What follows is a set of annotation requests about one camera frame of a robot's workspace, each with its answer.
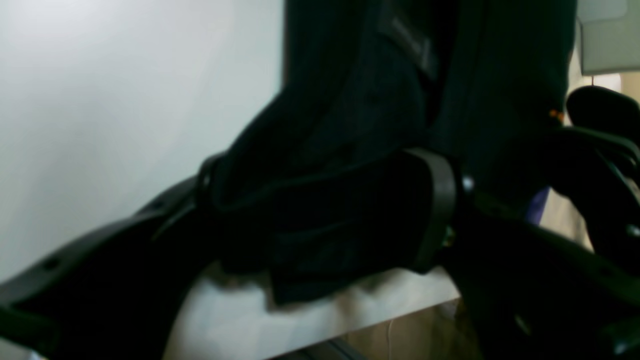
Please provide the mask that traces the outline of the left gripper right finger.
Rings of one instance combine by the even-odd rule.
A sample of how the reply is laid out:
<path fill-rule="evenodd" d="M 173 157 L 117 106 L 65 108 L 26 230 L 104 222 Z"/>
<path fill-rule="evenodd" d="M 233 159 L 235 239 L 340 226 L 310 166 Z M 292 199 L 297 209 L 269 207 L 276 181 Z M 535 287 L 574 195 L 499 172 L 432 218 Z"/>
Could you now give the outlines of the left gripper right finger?
<path fill-rule="evenodd" d="M 474 194 L 439 153 L 405 151 L 427 209 L 407 269 L 441 267 L 464 300 L 487 360 L 637 360 L 639 276 Z"/>

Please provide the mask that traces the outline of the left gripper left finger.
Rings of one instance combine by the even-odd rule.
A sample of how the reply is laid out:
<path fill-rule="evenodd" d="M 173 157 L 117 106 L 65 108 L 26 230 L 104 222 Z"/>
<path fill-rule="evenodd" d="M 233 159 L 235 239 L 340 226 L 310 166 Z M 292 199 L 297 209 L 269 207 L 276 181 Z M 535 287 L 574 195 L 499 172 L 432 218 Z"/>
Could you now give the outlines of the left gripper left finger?
<path fill-rule="evenodd" d="M 49 360 L 162 359 L 190 287 L 216 259 L 203 200 L 219 161 L 2 282 L 2 339 Z"/>

